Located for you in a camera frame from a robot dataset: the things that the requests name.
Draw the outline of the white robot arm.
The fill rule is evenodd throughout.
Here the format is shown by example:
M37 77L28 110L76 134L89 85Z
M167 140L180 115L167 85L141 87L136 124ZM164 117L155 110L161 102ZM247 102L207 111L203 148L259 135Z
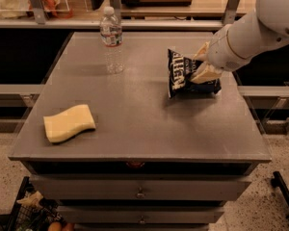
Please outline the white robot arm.
M289 44L289 0L256 0L252 11L221 28L195 54L201 62L190 80L213 81L233 72L255 56Z

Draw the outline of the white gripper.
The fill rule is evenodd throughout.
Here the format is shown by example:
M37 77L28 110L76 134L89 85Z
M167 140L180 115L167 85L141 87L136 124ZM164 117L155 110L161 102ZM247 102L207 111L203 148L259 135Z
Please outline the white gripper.
M205 42L198 49L193 59L204 62L191 75L190 81L202 84L214 81L222 76L223 71L235 71L248 63L231 48L228 40L230 24L225 25L214 34L210 42Z

